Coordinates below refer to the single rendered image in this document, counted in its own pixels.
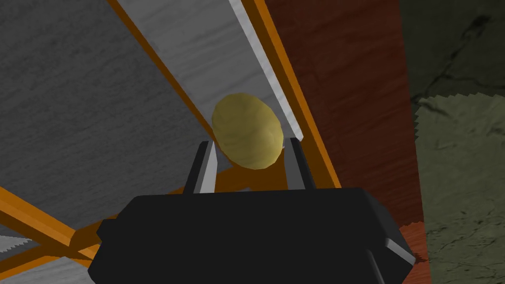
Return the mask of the grey door with orange frame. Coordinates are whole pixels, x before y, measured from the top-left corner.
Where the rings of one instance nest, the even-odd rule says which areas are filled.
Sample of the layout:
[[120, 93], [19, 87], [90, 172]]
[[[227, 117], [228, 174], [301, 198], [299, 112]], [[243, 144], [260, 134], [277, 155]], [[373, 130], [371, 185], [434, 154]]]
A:
[[0, 284], [94, 284], [99, 222], [183, 186], [231, 93], [338, 185], [276, 36], [265, 0], [0, 0]]

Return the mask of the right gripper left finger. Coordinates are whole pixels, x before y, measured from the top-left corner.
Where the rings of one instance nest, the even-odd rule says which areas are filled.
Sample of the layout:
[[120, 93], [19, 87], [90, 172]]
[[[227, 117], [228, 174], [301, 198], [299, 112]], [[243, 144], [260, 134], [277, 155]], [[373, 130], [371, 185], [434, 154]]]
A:
[[199, 144], [183, 194], [211, 193], [215, 191], [217, 174], [216, 147], [213, 140]]

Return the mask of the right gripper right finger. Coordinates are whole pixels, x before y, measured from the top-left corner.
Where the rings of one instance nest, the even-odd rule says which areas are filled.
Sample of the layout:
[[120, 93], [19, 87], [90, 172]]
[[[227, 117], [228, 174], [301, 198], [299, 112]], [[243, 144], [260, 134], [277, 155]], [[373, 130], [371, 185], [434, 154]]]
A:
[[284, 140], [284, 165], [289, 190], [316, 189], [301, 143], [296, 137]]

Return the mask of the yellow round knob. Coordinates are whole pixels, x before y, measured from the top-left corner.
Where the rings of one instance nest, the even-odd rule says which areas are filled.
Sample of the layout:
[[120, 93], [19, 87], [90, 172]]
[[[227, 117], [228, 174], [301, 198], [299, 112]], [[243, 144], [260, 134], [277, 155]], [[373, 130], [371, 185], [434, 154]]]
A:
[[259, 98], [229, 94], [216, 104], [211, 121], [220, 149], [235, 164], [262, 170], [279, 158], [284, 141], [281, 124]]

